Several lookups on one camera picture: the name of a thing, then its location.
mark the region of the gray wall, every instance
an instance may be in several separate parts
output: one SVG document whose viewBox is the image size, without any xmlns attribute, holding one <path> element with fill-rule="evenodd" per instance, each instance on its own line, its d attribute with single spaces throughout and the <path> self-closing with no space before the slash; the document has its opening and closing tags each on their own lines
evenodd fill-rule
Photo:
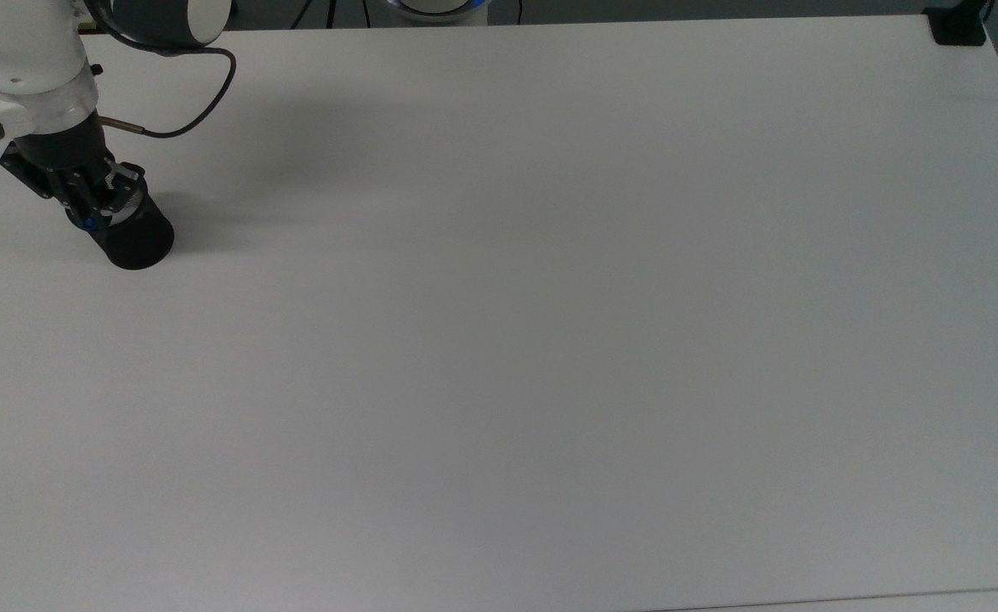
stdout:
<svg viewBox="0 0 998 612">
<path fill-rule="evenodd" d="M 274 30 L 289 27 L 305 0 L 237 0 L 232 30 Z M 370 5 L 371 24 L 388 27 L 383 0 L 337 0 L 333 27 L 366 27 L 363 1 Z M 619 20 L 705 20 L 739 17 L 918 14 L 924 7 L 947 7 L 955 0 L 523 0 L 522 23 L 591 23 Z M 329 0 L 312 0 L 298 27 L 325 27 Z M 518 0 L 492 0 L 494 25 L 513 24 Z M 989 20 L 998 51 L 998 0 Z"/>
</svg>

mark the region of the black clamp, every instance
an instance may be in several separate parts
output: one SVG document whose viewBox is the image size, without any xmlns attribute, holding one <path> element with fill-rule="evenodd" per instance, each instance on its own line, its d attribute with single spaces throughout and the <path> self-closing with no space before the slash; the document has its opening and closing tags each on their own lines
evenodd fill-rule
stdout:
<svg viewBox="0 0 998 612">
<path fill-rule="evenodd" d="M 984 19 L 978 16 L 989 0 L 964 0 L 953 8 L 926 8 L 930 32 L 938 45 L 945 47 L 982 47 L 986 43 Z"/>
</svg>

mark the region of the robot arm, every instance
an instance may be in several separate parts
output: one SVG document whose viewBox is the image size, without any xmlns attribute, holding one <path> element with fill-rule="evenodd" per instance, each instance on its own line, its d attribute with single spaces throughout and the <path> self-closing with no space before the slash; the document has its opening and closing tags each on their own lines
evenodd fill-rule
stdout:
<svg viewBox="0 0 998 612">
<path fill-rule="evenodd" d="M 163 54 L 207 45 L 230 11 L 230 0 L 88 4 L 99 22 L 110 22 L 108 31 Z M 114 264 L 146 268 L 169 252 L 173 228 L 149 197 L 141 167 L 117 162 L 106 148 L 76 14 L 72 0 L 0 0 L 0 140 L 12 139 L 1 163 L 41 197 L 59 199 Z"/>
</svg>

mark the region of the white table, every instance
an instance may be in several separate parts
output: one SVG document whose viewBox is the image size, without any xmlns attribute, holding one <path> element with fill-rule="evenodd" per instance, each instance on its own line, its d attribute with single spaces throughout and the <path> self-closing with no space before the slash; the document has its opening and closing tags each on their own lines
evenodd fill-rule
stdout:
<svg viewBox="0 0 998 612">
<path fill-rule="evenodd" d="M 224 35 L 178 232 L 0 168 L 0 611 L 998 588 L 998 61 L 923 17 Z M 223 75 L 88 40 L 104 115 Z"/>
</svg>

